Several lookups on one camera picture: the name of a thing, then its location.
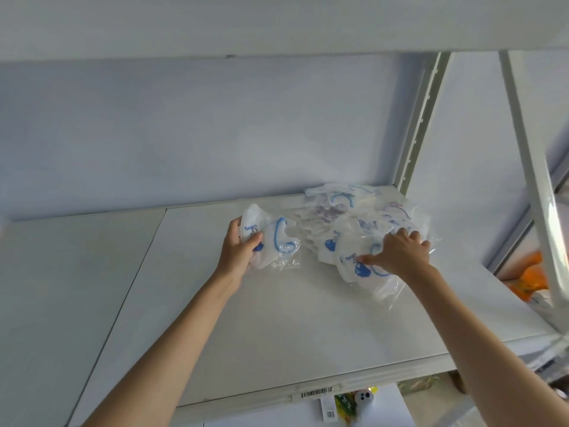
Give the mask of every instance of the forearm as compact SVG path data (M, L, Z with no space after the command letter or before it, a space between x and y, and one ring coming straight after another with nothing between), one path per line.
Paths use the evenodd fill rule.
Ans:
M85 427L166 426L229 298L212 276L85 422Z
M569 409L470 312L440 273L425 265L404 277L447 346L489 426L569 422Z

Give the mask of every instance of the person's right arm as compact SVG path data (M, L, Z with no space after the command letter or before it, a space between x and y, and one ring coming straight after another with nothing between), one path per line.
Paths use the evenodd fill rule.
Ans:
M569 426L569 407L462 304L429 264L429 250L418 232L408 236L400 229L385 237L383 252L359 261L379 265L409 285L488 426Z

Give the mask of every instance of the hand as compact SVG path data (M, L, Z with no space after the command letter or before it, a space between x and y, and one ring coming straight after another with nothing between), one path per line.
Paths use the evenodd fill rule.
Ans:
M257 232L252 235L245 243L239 239L239 225L241 218L233 219L229 223L227 235L223 241L221 255L217 268L212 277L217 277L227 281L229 284L230 295L234 294L241 284L241 279L247 271L249 262L253 256L253 249L259 245L263 239L263 233Z
M407 229L401 228L397 235L388 233L383 238L383 251L375 256L364 254L356 258L364 265L378 265L388 273L398 275L403 280L417 270L429 265L431 243L421 242L417 231L407 235Z

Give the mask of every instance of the person's right hand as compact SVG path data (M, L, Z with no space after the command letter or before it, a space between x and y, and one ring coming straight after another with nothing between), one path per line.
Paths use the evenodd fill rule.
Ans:
M398 275L405 279L409 272L415 272L429 265L429 251L431 243L421 242L421 234L417 231L407 234L405 228L397 234L388 233L383 238L383 251L376 255L364 254L356 258L364 265L377 265L388 273Z

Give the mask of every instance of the person's left hand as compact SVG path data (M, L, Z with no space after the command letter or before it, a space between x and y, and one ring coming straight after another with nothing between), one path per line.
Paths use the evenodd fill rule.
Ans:
M223 241L221 255L213 277L227 280L231 294L234 294L241 284L241 279L247 271L249 262L255 253L253 249L259 245L263 239L263 233L257 232L252 235L245 243L239 239L239 225L241 218L233 219L229 223L227 235Z

